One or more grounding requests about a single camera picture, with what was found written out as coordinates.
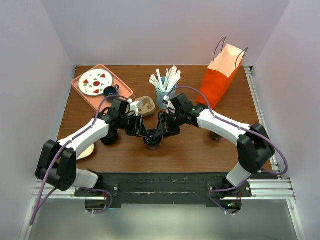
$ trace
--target cable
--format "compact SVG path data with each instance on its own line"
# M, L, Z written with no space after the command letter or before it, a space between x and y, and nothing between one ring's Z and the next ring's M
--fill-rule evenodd
M232 212L232 214L235 214L236 212L239 212L240 210L241 210L241 208L238 208L238 209L234 210L234 211Z
M99 112L100 112L100 109L102 107L102 104L107 100L107 99L111 99L111 98L122 98L122 99L125 99L126 101L129 100L129 98L125 97L125 96L121 96L121 95L111 95L111 96L106 96L102 102L99 104L99 107L96 111L96 114L94 116L94 119L93 119L93 122L92 122L92 125L88 126L86 129L84 129L82 132L78 133L77 135L75 135L71 140L67 141L60 149L59 151L56 153L56 155L53 157L52 159L52 162L51 164L49 165L45 175L44 175L44 178L42 180L42 184L41 184L41 187L40 187L40 190L39 190L39 193L38 193L38 197L36 199L36 202L35 202L35 206L34 206L34 210L33 210L33 213L32 213L32 217L30 219L30 222L29 222L29 226L32 226L34 224L34 221L36 219L36 216L37 216L37 213L39 211L39 209L41 208L41 206L45 203L45 201L48 199L48 197L54 192L52 191L50 193L50 195L48 194L42 201L41 203L41 197L42 197L42 194L44 192L44 189L45 189L45 185L46 185L46 182L48 180L48 177L49 177L49 174L50 174L50 171L52 170L52 168L54 167L57 159L59 158L59 156L61 155L61 153L63 152L63 150L67 147L68 144L70 144L73 140L75 140L76 138L78 138L79 136L81 136L82 134L84 134L85 132L87 132L89 129L91 129L91 127L93 125L95 125L97 119L98 119L98 115L99 115Z
M283 163L284 163L284 170L283 170L283 172L279 172L279 173L276 173L276 172L273 172L273 171L270 171L270 170L266 170L266 169L262 169L262 170L264 170L264 171L266 171L266 172L268 172L268 173L270 173L270 174L272 174L272 175L276 175L276 176L284 175L285 173L287 173L287 171L288 171L288 162L287 162L287 159L286 159L285 155L284 155L283 152L278 148L278 146L276 146L269 138L261 135L260 133L257 133L257 132L255 132L255 131L246 129L246 128L241 127L241 126L238 126L237 124L235 124L235 123L233 123L233 122L230 122L230 121L225 120L225 119L223 119L223 118L221 118L221 117L219 117L219 116L216 116L215 113L214 113L214 111L212 110L212 108L211 108L211 106L210 106L209 100L208 100L208 99L206 98L206 96L205 96L202 92L200 92L198 89L195 89L195 88L190 87L190 86L178 86L178 87L176 87L174 90L171 90L170 92L168 92L168 93L167 93L167 96L169 96L173 91L175 91L175 90L177 90L177 89L190 89L190 90L193 90L193 91L199 93L199 94L204 98L204 100L205 100L205 102L206 102L206 104L207 104L207 106L208 106L208 109L209 109L210 113L212 114L212 116L213 116L214 118L216 118L216 119L218 119L218 120L220 120L220 121L222 121L222 122L224 122L224 123L226 123L226 124L229 124L229 125L231 125L231 126L233 126L233 127L235 127L235 128L238 128L238 129L240 129L240 130L242 130L242 131L245 131L245 132L250 133L250 134L252 134L252 135L255 135L255 136L259 137L259 138L262 138L263 140L265 140L266 142L268 142L268 143L269 143L271 146L273 146L274 149L276 149L277 152L280 154L280 156L281 156L281 158L282 158L282 160L283 160ZM207 192L207 195L208 195L209 199L210 199L216 206L218 206L220 209L222 209L223 211L225 211L225 213L233 214L233 215L234 215L234 213L228 211L227 209L224 209L218 202L216 202L216 201L210 196L210 193L221 193L221 192L228 192L228 191L232 191L232 190L238 189L238 188L241 187L243 184L245 184L245 183L248 181L248 179L244 180L244 181L241 182L239 185L234 186L234 187L231 187L231 188L209 190L209 191Z
M100 192L100 193L104 193L104 194L107 194L107 195L109 195L109 197L110 197L110 202L109 202L109 205L107 206L107 203L105 203L105 206L104 206L104 208L102 209L102 210L98 210L98 211L88 211L88 212L90 212L90 213L92 213L92 214L101 214L101 213L104 213L104 212L106 212L111 206L112 206L112 203L113 203L113 197L112 197L112 195L111 195L111 193L110 192L108 192L108 191L106 191L106 190L102 190L102 189L94 189L94 188L86 188L86 187L84 187L84 189L85 190L87 190L87 191L90 191L90 192Z
M167 110L168 110L168 112L169 112L170 114L175 114L175 112L176 112L176 110L174 110L174 109L171 108L171 107L168 107Z
M135 116L135 115L136 115L136 112L135 112L134 110L132 110L132 111L129 111L129 112L127 113L127 115L130 116L130 117L132 117L132 116Z

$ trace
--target small beige dish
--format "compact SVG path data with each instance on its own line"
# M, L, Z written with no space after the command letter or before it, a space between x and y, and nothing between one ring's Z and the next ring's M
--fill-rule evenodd
M94 149L95 149L95 145L92 144L90 147L88 147L86 150L84 150L83 153L80 154L80 156L78 157L77 160L89 157L94 152Z
M142 101L142 106L139 108L139 114L146 117L153 114L156 110L155 102L149 96L143 96L136 99Z

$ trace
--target bag handle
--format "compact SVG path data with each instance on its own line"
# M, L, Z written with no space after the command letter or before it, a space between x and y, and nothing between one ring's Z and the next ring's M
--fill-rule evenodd
M236 60L235 60L234 70L237 69L237 61L238 61L238 58L240 57L240 55L241 55L243 52L244 52L243 55L245 55L247 51L248 51L248 48L245 48L245 49L242 50L242 52L240 52L240 54L238 55L238 57L237 57Z
M222 38L221 40L220 40L220 42L218 43L218 45L216 46L216 48L215 48L215 50L214 50L214 54L213 54L213 61L215 60L215 58L216 58L216 51L217 51L217 49L218 49L218 47L219 47L219 45L220 45L220 43L223 41L223 43L222 43L222 47L221 47L221 52L220 53L222 53L222 50L224 49L224 45L225 45L225 41L226 41L226 39L227 39L227 37L225 36L224 38Z

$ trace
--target black cup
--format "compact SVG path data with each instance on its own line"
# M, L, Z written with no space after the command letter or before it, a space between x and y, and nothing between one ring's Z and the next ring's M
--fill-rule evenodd
M119 90L119 85L116 84L114 86L107 86L104 90L103 90L103 95L105 97L108 97L108 96L114 96L114 95L119 95L118 93L118 90ZM108 102L112 102L114 99L114 97L110 97L108 98L106 101Z

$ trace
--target white plate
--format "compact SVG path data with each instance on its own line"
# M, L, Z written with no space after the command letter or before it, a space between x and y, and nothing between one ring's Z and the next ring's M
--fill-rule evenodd
M79 79L80 91L88 96L104 94L106 87L112 86L114 79L110 72L104 69L92 69L85 72Z

